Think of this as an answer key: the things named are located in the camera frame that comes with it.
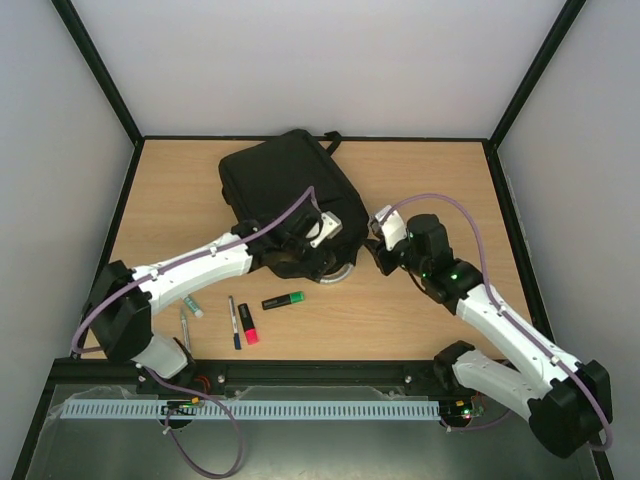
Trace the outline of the green black highlighter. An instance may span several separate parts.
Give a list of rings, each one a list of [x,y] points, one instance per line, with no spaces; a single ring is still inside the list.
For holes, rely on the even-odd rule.
[[[275,308],[281,308],[284,306],[300,303],[305,300],[305,295],[302,291],[292,292],[289,294],[277,296],[261,302],[263,310],[271,310]]]

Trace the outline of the black student backpack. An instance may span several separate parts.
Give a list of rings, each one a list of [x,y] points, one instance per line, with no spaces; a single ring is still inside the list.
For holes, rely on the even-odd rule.
[[[281,241],[289,236],[307,240],[306,234],[326,211],[343,224],[332,239],[344,242],[350,250],[350,262],[331,275],[356,264],[358,250],[368,236],[369,215],[358,191],[332,158],[342,136],[333,131],[327,138],[331,143],[323,147],[308,131],[295,129],[219,162],[222,195],[239,223],[232,231],[242,237],[266,227],[308,188],[314,189],[313,199],[305,199],[281,224],[248,244],[253,270],[266,267],[279,277]],[[326,276],[305,279],[318,282]]]

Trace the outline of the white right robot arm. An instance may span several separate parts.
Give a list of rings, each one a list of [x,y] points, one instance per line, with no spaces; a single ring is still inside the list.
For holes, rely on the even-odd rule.
[[[370,221],[367,246],[384,275],[401,268],[434,302],[482,333],[508,360],[503,365],[457,341],[434,359],[438,384],[483,393],[524,419],[547,451],[567,458],[612,420],[611,383],[599,362],[580,361],[555,345],[455,257],[434,214],[403,220],[385,207]]]

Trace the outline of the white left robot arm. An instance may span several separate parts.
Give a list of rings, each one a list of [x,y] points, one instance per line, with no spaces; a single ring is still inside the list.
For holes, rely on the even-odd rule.
[[[331,212],[309,216],[298,225],[265,227],[244,221],[190,252],[151,265],[107,265],[90,291],[84,319],[72,349],[84,353],[80,337],[90,331],[111,362],[131,361],[175,384],[186,383],[194,360],[186,344],[155,331],[154,317],[179,299],[229,278],[277,263],[310,268],[321,279],[337,260],[332,241],[342,221]]]

